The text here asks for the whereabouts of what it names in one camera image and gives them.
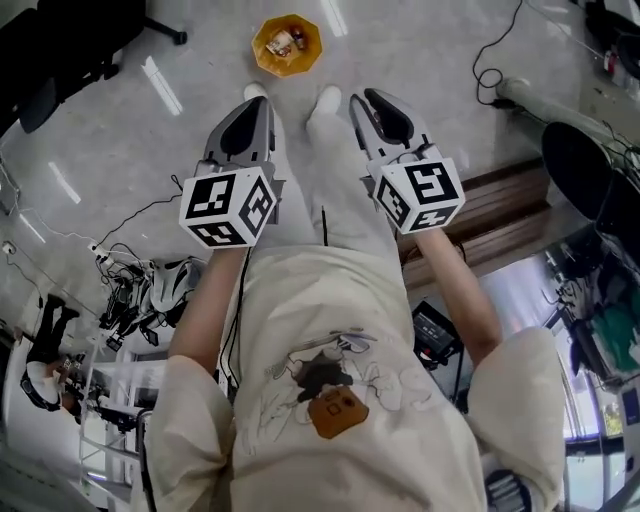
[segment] white helmet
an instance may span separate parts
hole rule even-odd
[[[200,280],[200,269],[191,258],[166,264],[156,262],[149,295],[151,304],[160,313],[176,307]]]

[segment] electronic equipment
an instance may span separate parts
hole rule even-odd
[[[440,364],[447,366],[449,358],[463,350],[451,321],[425,301],[413,310],[413,328],[413,351],[427,370],[435,370]]]

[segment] white box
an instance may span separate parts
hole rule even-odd
[[[465,203],[451,158],[386,165],[373,197],[403,235],[446,226]]]
[[[208,249],[253,247],[276,205],[260,167],[184,182],[180,225]]]

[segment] chair leg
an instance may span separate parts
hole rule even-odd
[[[176,46],[183,45],[187,42],[187,33],[186,32],[178,32],[177,30],[172,29],[171,27],[167,27],[166,25],[149,18],[148,16],[144,17],[144,26],[150,28],[151,30],[155,30],[156,32],[160,32],[166,36],[169,36],[173,39],[173,44]]]

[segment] white t-shirt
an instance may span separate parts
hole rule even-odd
[[[486,510],[500,468],[535,510],[556,505],[564,400],[549,331],[480,364],[464,418],[413,354],[386,265],[326,247],[252,261],[234,411],[197,363],[167,363],[146,441],[158,510]]]
[[[50,404],[58,403],[60,387],[53,377],[47,377],[47,365],[39,361],[27,363],[27,375],[33,389],[40,397]]]

